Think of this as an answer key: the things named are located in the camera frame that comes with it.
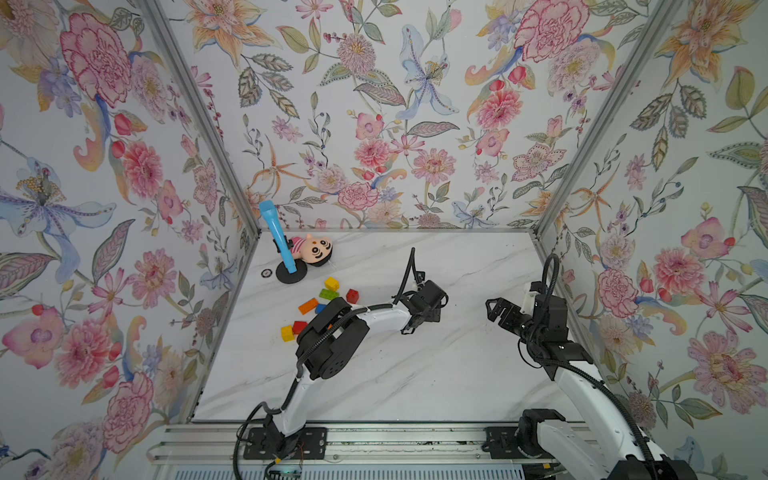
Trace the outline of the orange lego plate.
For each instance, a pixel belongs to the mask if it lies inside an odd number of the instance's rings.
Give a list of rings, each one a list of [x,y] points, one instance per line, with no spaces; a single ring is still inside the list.
[[[306,301],[305,303],[303,303],[302,305],[300,305],[298,307],[298,310],[302,315],[306,315],[309,312],[314,311],[318,307],[318,305],[319,305],[319,302],[315,298],[312,298]]]

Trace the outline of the small red lego brick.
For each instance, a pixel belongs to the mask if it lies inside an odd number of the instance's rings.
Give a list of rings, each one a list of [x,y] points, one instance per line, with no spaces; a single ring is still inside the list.
[[[298,336],[307,327],[308,323],[304,321],[295,321],[291,327],[294,336]]]

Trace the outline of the small yellow lego brick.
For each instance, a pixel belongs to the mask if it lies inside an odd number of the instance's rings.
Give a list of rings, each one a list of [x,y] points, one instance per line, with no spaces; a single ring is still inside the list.
[[[292,342],[295,340],[296,335],[292,326],[284,326],[280,329],[280,335],[284,342]]]

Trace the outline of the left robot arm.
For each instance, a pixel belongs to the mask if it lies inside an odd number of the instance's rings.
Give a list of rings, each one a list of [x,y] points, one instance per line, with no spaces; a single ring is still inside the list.
[[[264,428],[279,438],[294,436],[308,420],[311,395],[339,374],[369,335],[410,335],[440,321],[448,294],[431,280],[392,301],[370,306],[332,300],[298,336],[297,372],[283,404],[266,416]]]

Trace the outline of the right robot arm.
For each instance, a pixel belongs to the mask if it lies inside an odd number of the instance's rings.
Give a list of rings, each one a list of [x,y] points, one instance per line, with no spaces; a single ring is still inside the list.
[[[568,337],[565,300],[542,281],[528,288],[520,305],[486,300],[487,317],[518,337],[521,352],[566,394],[596,442],[584,440],[558,411],[536,408],[524,410],[511,433],[487,429],[484,450],[551,458],[575,479],[696,478],[686,461],[670,457],[643,433],[627,402],[585,371],[593,359]]]

